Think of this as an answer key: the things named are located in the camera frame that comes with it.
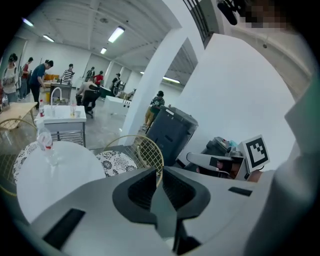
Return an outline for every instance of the white wall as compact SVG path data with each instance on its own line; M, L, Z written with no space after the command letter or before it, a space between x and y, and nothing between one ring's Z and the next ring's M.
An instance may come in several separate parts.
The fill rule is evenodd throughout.
M214 34L176 107L199 123L179 159L201 152L216 136L240 143L262 134L270 155L265 170L287 160L295 141L285 113L294 104L272 65L243 40Z
M47 70L48 74L62 75L73 64L74 78L82 77L91 52L73 46L68 46L53 42L37 42L34 52L31 53L33 62L30 69L34 70L36 66L44 63L45 60L53 60L53 67Z
M84 78L85 78L87 72L91 70L92 67L94 67L95 75L98 75L100 71L103 71L102 75L104 76L109 64L110 64L110 60L107 60L106 58L102 58L101 56L98 56L92 53L87 62L85 72L84 74L82 74L82 76L84 75Z
M245 27L243 23L233 26L231 31L233 37L244 40L261 53L295 95L301 96L306 91L317 64L301 35L274 30L262 33L266 31Z
M173 85L168 85L165 83L160 83L159 91L164 93L165 106L171 105L175 107L178 101L179 96L181 95L182 89L174 88Z
M138 88L138 84L141 80L142 75L138 72L132 71L128 82L124 88L124 92L125 93L130 93L132 92L134 89ZM164 101L165 101L165 105L172 105L172 107L174 107L177 103L178 97L180 96L182 89L180 88L174 88L173 85L169 85L169 84L165 84L165 83L161 83L159 85L158 91L163 91L164 93Z

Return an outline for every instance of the chair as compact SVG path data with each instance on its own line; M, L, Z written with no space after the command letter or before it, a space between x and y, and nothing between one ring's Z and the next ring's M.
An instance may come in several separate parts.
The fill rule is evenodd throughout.
M122 140L128 139L129 145L121 145ZM141 135L126 135L110 142L102 153L96 155L100 160L107 177L129 172L134 169L154 167L157 172L158 186L162 180L164 157L161 150L151 139ZM110 159L116 158L118 162L125 162L123 170L110 166Z
M91 90L86 90L83 95L82 105L84 106L84 111L86 114L94 118L93 109L96 106L96 100L100 97L101 92L100 88L90 85L89 88Z
M27 222L17 199L17 181L20 167L38 147L37 129L30 122L11 118L0 122L0 188L2 199L9 212Z

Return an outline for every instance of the round white table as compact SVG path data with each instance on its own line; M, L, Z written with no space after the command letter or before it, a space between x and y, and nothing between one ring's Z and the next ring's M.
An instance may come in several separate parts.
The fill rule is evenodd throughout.
M67 141L55 141L53 148L58 165L50 166L38 147L20 168L17 199L29 223L80 186L106 177L103 166L87 148Z

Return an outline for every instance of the ceiling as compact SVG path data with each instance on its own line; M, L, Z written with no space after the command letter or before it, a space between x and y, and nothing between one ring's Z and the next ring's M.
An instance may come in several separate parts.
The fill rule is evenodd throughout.
M171 30L144 0L45 0L29 17L41 40L48 35L56 43L100 54L137 72L144 71L160 42ZM125 32L114 43L108 38L121 26ZM184 46L173 60L166 77L185 85L195 68Z

